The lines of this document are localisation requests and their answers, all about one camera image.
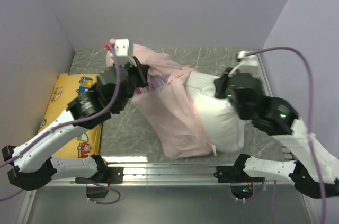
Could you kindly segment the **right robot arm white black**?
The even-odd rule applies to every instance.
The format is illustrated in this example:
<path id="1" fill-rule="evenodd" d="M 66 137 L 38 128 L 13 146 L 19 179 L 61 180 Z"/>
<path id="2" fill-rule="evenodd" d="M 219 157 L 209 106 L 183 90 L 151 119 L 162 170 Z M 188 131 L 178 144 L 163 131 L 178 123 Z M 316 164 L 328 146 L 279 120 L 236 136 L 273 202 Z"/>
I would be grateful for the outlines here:
<path id="1" fill-rule="evenodd" d="M 298 112 L 284 99 L 267 96 L 261 81 L 250 73 L 226 68 L 214 80 L 216 97 L 228 100 L 241 121 L 277 140 L 291 158 L 283 161 L 240 154 L 233 166 L 217 166 L 218 182 L 259 182 L 264 179 L 291 184 L 303 195 L 319 199 L 320 181 L 327 198 L 338 196 L 338 158 L 307 132 Z"/>

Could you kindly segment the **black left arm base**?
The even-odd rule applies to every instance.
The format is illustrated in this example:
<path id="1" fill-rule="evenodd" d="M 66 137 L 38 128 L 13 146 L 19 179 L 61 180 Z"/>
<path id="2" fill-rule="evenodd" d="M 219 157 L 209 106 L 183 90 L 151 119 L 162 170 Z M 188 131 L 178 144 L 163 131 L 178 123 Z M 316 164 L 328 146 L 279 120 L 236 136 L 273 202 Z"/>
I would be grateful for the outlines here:
<path id="1" fill-rule="evenodd" d="M 123 167 L 109 167 L 107 173 L 95 182 L 97 184 L 103 184 L 103 186 L 106 187 L 111 187 L 111 185 L 122 183 L 123 174 Z M 88 178 L 77 177 L 75 178 L 75 184 L 86 185 L 86 196 L 90 200 L 104 199 L 108 195 L 109 189 L 89 183 L 87 180 Z"/>

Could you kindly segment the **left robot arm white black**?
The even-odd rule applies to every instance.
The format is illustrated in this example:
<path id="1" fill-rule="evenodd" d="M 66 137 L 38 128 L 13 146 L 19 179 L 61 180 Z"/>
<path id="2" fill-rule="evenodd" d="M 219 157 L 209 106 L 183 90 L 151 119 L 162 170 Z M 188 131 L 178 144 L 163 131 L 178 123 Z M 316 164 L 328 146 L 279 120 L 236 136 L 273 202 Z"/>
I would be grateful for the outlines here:
<path id="1" fill-rule="evenodd" d="M 2 149 L 5 164 L 12 165 L 9 183 L 26 191 L 39 189 L 53 180 L 81 177 L 100 183 L 109 169 L 99 155 L 60 158 L 54 153 L 95 126 L 120 113 L 135 89 L 146 87 L 147 65 L 113 66 L 98 74 L 97 82 L 68 103 L 55 121 L 20 146 Z"/>

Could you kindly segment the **white pillow insert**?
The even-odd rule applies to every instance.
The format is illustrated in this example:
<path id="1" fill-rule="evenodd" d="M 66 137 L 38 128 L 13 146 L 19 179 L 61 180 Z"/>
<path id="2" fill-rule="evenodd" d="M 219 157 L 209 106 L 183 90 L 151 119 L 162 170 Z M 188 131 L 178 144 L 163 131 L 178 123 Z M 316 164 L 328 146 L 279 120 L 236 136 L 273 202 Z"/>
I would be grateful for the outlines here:
<path id="1" fill-rule="evenodd" d="M 212 151 L 231 154 L 244 147 L 245 121 L 227 99 L 215 98 L 217 76 L 193 71 L 184 86 L 210 140 Z"/>

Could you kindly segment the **pink pillowcase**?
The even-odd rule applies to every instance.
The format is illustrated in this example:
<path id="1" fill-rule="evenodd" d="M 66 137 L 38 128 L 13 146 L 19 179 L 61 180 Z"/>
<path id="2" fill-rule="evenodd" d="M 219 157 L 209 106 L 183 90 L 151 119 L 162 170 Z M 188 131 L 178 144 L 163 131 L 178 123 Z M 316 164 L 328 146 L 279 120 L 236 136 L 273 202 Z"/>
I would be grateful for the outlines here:
<path id="1" fill-rule="evenodd" d="M 210 140 L 184 86 L 196 69 L 139 44 L 133 44 L 132 57 L 149 68 L 148 86 L 137 88 L 131 101 L 155 130 L 164 154 L 170 159 L 210 154 Z"/>

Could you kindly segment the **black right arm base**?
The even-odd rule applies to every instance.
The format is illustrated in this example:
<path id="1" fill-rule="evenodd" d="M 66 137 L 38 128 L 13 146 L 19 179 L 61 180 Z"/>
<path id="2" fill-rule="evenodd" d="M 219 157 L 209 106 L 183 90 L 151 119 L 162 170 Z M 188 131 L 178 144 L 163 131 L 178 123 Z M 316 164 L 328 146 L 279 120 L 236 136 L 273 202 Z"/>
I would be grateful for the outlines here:
<path id="1" fill-rule="evenodd" d="M 230 185 L 230 191 L 235 201 L 246 203 L 265 190 L 265 178 L 250 177 L 242 169 L 234 166 L 216 166 L 213 176 L 218 183 Z"/>

